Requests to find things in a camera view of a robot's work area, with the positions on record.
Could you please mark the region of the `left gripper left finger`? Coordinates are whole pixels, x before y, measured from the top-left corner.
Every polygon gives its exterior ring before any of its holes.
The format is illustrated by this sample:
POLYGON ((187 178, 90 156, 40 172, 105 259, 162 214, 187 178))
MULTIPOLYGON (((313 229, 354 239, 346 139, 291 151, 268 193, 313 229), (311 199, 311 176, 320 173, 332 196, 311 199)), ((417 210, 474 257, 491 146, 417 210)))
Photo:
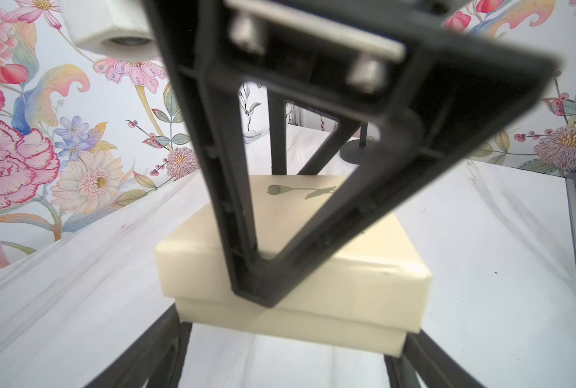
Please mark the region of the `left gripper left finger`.
POLYGON ((170 306, 89 387, 177 387, 193 325, 170 306))

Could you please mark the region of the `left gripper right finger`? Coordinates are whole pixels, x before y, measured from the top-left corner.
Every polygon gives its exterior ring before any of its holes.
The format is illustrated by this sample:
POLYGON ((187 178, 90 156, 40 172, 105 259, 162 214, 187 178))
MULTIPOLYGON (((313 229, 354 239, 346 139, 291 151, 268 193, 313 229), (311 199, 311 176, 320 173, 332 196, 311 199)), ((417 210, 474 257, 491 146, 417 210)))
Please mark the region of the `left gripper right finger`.
POLYGON ((408 334, 401 355, 384 355, 391 387, 484 387, 455 362, 425 331, 408 334))

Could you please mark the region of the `cream jewelry box base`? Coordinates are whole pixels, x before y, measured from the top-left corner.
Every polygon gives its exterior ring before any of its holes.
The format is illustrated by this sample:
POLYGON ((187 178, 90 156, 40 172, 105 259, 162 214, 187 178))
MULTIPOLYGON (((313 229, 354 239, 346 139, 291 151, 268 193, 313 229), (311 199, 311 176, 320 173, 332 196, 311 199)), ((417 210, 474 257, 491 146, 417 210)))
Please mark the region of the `cream jewelry box base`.
POLYGON ((264 309, 249 304, 226 305, 176 299, 183 322, 273 336, 289 340, 332 345, 397 357, 407 337, 405 331, 324 318, 309 313, 264 309))

